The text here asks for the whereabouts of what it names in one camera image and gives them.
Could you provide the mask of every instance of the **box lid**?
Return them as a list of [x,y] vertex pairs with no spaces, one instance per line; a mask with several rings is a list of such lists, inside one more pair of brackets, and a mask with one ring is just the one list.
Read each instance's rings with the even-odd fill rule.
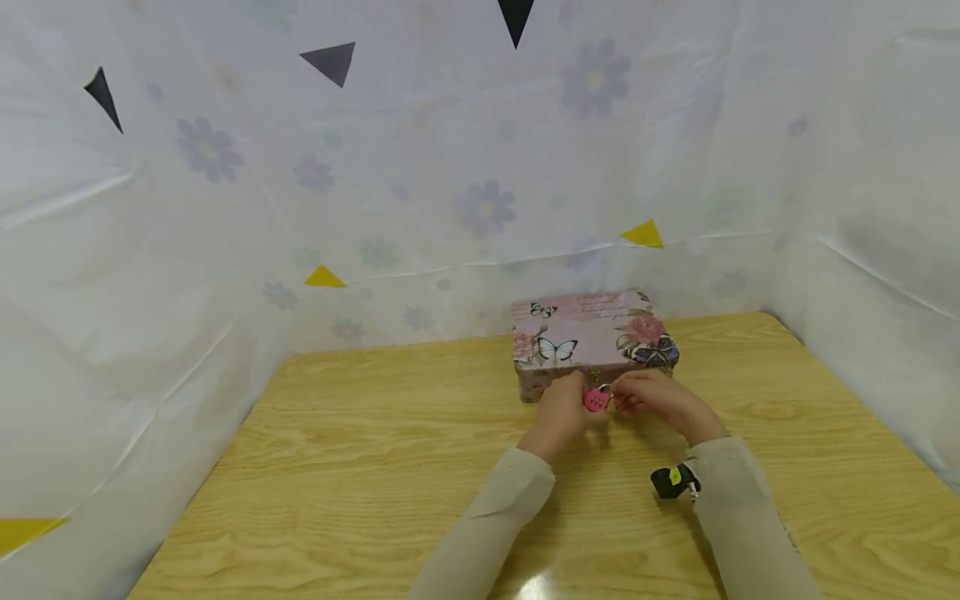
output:
[[680,359],[650,299],[638,290],[522,300],[511,308],[518,371],[661,368]]

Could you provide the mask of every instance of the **sleeve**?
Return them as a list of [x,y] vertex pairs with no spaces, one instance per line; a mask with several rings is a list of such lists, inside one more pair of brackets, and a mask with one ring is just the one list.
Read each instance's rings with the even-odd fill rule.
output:
[[553,471],[539,457],[511,448],[453,530],[434,550],[410,600],[482,600],[490,594],[516,535],[553,490]]
[[701,485],[693,511],[713,549],[730,600],[823,597],[743,440],[723,438],[698,444],[690,449],[687,465]]

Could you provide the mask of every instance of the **pink padlock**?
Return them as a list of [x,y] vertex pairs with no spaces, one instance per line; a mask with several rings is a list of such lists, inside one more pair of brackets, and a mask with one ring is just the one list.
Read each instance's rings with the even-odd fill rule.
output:
[[593,388],[584,395],[584,406],[587,407],[587,410],[591,413],[605,411],[607,410],[607,405],[610,404],[611,396],[610,385],[605,383],[599,388]]

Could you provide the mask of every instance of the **left hand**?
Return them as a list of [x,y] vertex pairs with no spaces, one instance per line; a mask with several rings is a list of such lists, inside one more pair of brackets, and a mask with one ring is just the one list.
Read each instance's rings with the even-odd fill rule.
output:
[[586,393],[587,379],[579,371],[554,379],[540,399],[537,419],[516,447],[553,463],[570,442],[607,423],[606,411],[591,413],[584,406]]

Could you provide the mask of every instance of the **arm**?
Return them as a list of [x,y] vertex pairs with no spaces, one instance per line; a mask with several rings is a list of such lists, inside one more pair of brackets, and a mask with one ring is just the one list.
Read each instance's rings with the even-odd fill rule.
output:
[[553,490],[550,464],[564,447],[607,413],[583,404],[580,372],[560,377],[543,393],[537,420],[507,450],[483,490],[440,542],[410,590],[410,600],[482,600],[490,594],[516,535]]
[[540,457],[507,450],[420,572],[410,600],[486,598],[516,535],[540,511],[553,481],[553,471]]
[[822,598],[743,440],[726,437],[697,444],[687,464],[702,486],[693,512],[713,548],[730,600]]
[[628,372],[613,383],[622,415],[652,414],[686,438],[700,480],[700,520],[730,600],[814,600],[816,581],[784,529],[763,471],[747,445],[702,399],[659,371]]

